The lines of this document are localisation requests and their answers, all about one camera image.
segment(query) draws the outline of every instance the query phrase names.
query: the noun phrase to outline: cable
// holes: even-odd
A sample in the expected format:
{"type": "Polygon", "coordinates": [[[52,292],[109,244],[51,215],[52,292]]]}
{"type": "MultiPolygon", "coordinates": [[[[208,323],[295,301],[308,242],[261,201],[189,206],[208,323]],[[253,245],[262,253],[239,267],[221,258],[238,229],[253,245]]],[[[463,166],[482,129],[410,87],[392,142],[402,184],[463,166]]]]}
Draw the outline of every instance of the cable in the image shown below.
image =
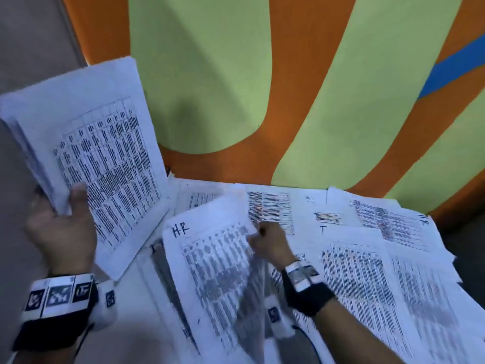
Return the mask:
{"type": "Polygon", "coordinates": [[[88,333],[94,328],[94,323],[91,323],[90,325],[88,325],[88,328],[86,329],[86,332],[84,333],[84,336],[82,337],[81,339],[81,342],[79,342],[79,346],[78,348],[76,349],[76,354],[74,355],[74,357],[76,357],[78,354],[79,354],[79,350],[81,350],[81,346],[82,344],[84,343],[84,340],[86,339],[86,337],[88,336],[88,333]]]}
{"type": "Polygon", "coordinates": [[[300,326],[297,326],[297,325],[294,325],[294,324],[292,324],[292,328],[293,328],[294,330],[298,330],[298,331],[300,331],[300,332],[301,332],[301,333],[302,333],[302,334],[303,334],[303,335],[304,335],[304,336],[305,336],[305,337],[308,339],[308,341],[310,341],[310,343],[311,343],[311,347],[313,348],[313,351],[315,352],[315,355],[316,355],[316,356],[317,356],[317,358],[318,358],[318,362],[319,362],[320,364],[323,364],[322,360],[320,359],[320,355],[318,355],[317,348],[316,348],[316,347],[315,347],[315,345],[313,344],[313,341],[311,340],[311,338],[309,338],[309,337],[308,337],[308,335],[306,334],[306,332],[305,332],[304,330],[302,330],[302,328],[301,328],[300,326]]]}

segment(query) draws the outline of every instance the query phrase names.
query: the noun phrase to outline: black wrist strap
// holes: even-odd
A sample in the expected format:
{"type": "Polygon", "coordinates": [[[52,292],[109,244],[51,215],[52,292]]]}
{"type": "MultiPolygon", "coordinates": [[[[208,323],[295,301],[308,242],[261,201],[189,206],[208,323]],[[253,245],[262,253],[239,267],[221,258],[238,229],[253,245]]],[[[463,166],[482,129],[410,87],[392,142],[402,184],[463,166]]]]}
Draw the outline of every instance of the black wrist strap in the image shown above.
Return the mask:
{"type": "Polygon", "coordinates": [[[296,292],[288,273],[283,270],[281,274],[288,306],[308,317],[314,317],[329,300],[335,297],[334,292],[323,282],[311,284],[303,291],[296,292]]]}
{"type": "Polygon", "coordinates": [[[12,350],[49,351],[73,346],[86,329],[98,299],[98,289],[93,281],[87,309],[24,322],[12,350]]]}

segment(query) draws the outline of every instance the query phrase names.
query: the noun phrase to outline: left hand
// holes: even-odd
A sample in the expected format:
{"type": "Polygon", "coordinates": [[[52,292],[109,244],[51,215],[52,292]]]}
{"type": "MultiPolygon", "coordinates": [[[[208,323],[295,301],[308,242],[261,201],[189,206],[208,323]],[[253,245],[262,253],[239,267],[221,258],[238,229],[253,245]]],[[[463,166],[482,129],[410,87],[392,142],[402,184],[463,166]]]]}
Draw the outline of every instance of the left hand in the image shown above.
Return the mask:
{"type": "Polygon", "coordinates": [[[97,235],[85,183],[74,184],[69,204],[72,215],[58,215],[47,197],[36,192],[25,224],[52,275],[89,273],[94,263],[97,235]]]}

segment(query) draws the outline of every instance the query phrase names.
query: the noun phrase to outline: blue stripe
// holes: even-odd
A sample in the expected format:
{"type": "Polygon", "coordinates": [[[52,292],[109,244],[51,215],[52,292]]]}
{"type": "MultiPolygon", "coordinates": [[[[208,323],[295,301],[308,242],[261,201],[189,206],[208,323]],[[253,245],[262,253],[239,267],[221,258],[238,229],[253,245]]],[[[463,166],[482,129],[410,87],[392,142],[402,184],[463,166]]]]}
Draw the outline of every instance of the blue stripe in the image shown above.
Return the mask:
{"type": "Polygon", "coordinates": [[[431,70],[418,99],[443,88],[483,64],[485,64],[485,34],[437,63],[431,70]]]}

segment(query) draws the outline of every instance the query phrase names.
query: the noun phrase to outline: wristband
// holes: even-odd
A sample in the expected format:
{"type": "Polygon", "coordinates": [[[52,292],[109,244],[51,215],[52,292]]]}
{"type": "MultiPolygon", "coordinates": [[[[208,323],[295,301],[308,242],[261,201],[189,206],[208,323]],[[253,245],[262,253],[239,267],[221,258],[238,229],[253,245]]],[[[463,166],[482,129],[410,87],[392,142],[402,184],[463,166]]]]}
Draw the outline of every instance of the wristband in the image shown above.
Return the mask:
{"type": "Polygon", "coordinates": [[[93,274],[35,281],[12,350],[48,351],[73,346],[97,301],[93,274]]]}
{"type": "Polygon", "coordinates": [[[323,277],[308,262],[292,263],[281,274],[288,306],[308,317],[314,317],[335,297],[323,277]]]}

